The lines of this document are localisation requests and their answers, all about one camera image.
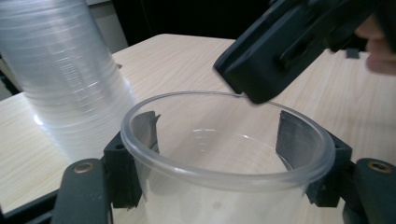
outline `human hand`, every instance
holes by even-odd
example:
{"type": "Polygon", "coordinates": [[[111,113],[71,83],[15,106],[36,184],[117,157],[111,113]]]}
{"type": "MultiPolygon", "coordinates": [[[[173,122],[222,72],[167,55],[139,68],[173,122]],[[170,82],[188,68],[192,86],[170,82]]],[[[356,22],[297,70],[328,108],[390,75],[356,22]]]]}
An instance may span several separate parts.
{"type": "Polygon", "coordinates": [[[396,75],[396,53],[393,53],[374,16],[356,29],[355,34],[366,38],[366,50],[370,53],[367,67],[376,73],[396,75]]]}

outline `light wood tabletop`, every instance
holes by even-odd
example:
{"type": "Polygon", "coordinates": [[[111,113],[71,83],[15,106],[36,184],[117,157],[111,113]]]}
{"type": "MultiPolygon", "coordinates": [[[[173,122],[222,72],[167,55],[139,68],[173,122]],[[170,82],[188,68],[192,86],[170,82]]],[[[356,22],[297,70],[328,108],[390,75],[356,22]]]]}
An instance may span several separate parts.
{"type": "MultiPolygon", "coordinates": [[[[115,53],[138,101],[171,91],[231,91],[213,71],[232,40],[157,35],[115,53]]],[[[347,59],[325,51],[273,101],[295,109],[353,148],[352,160],[396,164],[396,76],[365,68],[367,54],[347,59]]],[[[23,93],[0,102],[0,204],[3,212],[60,186],[65,158],[33,120],[23,93]]],[[[316,208],[304,197],[294,223],[343,223],[338,208],[316,208]]],[[[115,211],[116,223],[146,223],[141,208],[115,211]]]]}

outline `stacked cup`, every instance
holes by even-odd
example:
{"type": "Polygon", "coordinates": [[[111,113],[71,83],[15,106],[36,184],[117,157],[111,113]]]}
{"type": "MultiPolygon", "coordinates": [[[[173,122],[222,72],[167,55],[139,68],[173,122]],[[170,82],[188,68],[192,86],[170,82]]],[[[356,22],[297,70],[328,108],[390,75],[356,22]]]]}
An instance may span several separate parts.
{"type": "Polygon", "coordinates": [[[101,157],[134,95],[85,1],[1,1],[0,53],[67,158],[101,157]]]}

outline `plastic cup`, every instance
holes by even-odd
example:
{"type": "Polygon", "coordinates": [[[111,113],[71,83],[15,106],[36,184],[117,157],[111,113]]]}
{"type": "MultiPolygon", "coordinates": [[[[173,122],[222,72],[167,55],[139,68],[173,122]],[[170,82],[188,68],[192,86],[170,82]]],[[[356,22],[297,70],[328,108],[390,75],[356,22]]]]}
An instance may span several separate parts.
{"type": "Polygon", "coordinates": [[[290,223],[308,184],[334,159],[332,139],[313,120],[220,92],[149,98],[126,114],[121,138],[134,156],[150,224],[290,223]],[[278,129],[284,112],[301,130],[278,129]],[[295,151],[277,153],[280,133],[294,139],[282,140],[289,144],[283,150],[295,151]]]}

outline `cup rim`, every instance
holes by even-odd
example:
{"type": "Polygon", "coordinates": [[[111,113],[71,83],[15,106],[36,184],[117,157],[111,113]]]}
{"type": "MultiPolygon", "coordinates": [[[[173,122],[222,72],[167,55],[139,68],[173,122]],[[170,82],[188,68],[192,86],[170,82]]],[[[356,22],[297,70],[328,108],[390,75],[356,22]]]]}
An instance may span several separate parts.
{"type": "Polygon", "coordinates": [[[122,143],[129,150],[129,152],[140,162],[143,162],[144,164],[156,169],[161,173],[170,176],[177,175],[177,178],[185,179],[186,181],[192,182],[197,185],[207,186],[215,189],[229,189],[238,191],[262,191],[264,189],[296,188],[320,179],[332,169],[335,158],[335,147],[330,135],[321,126],[319,126],[307,116],[291,108],[274,102],[267,102],[267,104],[279,107],[293,114],[294,116],[297,116],[299,119],[302,119],[312,128],[314,128],[318,135],[323,139],[321,143],[323,151],[320,153],[316,161],[313,161],[301,168],[281,173],[258,175],[231,174],[217,171],[209,171],[182,164],[177,161],[172,161],[145,147],[134,137],[130,129],[130,120],[143,105],[158,101],[162,98],[186,94],[219,95],[245,98],[246,100],[248,100],[245,95],[227,92],[177,91],[153,96],[148,98],[147,100],[140,102],[126,113],[124,119],[122,120],[120,130],[122,143]]]}

